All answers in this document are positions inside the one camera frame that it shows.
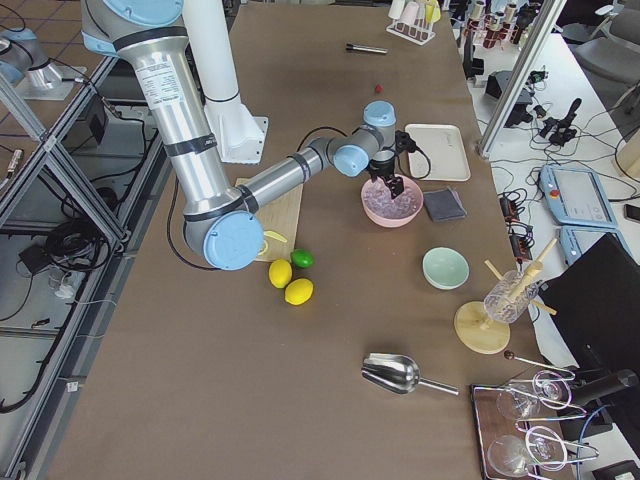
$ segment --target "ice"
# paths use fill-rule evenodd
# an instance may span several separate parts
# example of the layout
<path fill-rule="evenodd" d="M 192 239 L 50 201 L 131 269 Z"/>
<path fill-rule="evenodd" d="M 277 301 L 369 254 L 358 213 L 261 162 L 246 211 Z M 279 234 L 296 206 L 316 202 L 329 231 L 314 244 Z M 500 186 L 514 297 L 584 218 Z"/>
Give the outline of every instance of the ice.
<path fill-rule="evenodd" d="M 389 219 L 406 218 L 420 209 L 422 199 L 417 199 L 408 188 L 395 199 L 382 180 L 373 182 L 364 192 L 364 204 L 376 215 Z"/>

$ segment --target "smartphone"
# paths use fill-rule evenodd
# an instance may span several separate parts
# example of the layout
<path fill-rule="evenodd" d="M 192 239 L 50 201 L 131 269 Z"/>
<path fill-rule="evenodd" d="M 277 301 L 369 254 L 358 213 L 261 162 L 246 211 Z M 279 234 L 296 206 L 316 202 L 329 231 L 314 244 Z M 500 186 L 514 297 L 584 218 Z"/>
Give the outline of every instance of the smartphone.
<path fill-rule="evenodd" d="M 634 207 L 628 203 L 624 204 L 624 218 L 634 222 L 640 222 L 640 207 Z"/>

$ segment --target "blue cable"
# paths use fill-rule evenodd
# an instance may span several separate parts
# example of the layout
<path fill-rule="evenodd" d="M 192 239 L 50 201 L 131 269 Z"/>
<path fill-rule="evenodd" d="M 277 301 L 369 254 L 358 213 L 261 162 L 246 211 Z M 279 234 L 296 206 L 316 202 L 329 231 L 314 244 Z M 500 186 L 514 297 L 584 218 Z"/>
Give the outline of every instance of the blue cable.
<path fill-rule="evenodd" d="M 582 443 L 582 440 L 584 439 L 584 434 L 587 431 L 587 427 L 589 426 L 591 421 L 596 417 L 596 415 L 598 415 L 602 410 L 604 410 L 609 406 L 610 405 L 602 405 L 596 408 L 593 412 L 591 412 L 591 415 L 587 417 L 587 419 L 584 421 L 584 425 L 582 425 L 582 430 L 580 430 L 580 436 L 578 437 L 578 443 Z M 576 449 L 576 458 L 579 456 L 579 454 L 580 454 L 580 447 Z M 576 480 L 580 480 L 580 465 L 581 465 L 580 462 L 576 463 Z"/>

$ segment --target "mint green bowl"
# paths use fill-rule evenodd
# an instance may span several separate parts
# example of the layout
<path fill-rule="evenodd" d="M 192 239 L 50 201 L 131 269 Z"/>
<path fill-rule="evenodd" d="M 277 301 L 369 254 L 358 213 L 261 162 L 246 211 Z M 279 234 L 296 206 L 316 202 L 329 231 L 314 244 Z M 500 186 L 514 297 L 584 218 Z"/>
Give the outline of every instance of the mint green bowl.
<path fill-rule="evenodd" d="M 434 287 L 452 290 L 469 278 L 469 264 L 455 250 L 437 247 L 429 250 L 422 258 L 422 273 Z"/>

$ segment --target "wooden cutting board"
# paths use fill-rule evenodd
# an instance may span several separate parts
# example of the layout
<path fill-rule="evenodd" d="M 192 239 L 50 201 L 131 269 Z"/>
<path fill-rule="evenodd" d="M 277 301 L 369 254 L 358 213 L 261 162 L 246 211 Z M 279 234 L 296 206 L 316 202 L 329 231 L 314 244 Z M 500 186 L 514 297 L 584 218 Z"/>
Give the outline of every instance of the wooden cutting board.
<path fill-rule="evenodd" d="M 248 180 L 248 178 L 238 178 L 236 179 L 236 186 L 242 185 Z M 293 190 L 258 210 L 256 217 L 262 223 L 265 231 L 266 250 L 258 255 L 256 260 L 273 262 L 278 258 L 289 259 L 289 255 L 295 248 L 301 200 L 302 185 L 298 185 Z M 271 232 L 284 237 L 286 243 L 272 238 Z"/>

